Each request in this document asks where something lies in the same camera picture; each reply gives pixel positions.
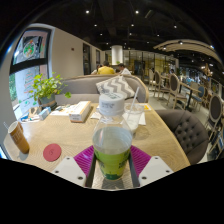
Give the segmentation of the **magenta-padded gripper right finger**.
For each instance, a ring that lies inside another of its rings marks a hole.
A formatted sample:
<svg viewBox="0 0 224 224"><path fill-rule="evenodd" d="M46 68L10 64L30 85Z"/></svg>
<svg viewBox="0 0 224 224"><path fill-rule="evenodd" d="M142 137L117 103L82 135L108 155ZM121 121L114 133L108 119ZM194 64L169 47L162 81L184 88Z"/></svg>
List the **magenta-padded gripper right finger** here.
<svg viewBox="0 0 224 224"><path fill-rule="evenodd" d="M173 173L159 156L150 156L136 146L130 148L129 167L134 187L143 187Z"/></svg>

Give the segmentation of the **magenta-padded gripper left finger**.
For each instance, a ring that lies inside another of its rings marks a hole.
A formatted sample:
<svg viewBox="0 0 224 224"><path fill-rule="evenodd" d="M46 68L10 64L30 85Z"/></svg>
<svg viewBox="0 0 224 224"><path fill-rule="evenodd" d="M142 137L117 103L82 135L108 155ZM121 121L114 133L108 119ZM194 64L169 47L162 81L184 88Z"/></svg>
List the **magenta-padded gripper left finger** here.
<svg viewBox="0 0 224 224"><path fill-rule="evenodd" d="M90 146L74 157L66 156L52 173L76 185L91 188L95 164L94 148Z"/></svg>

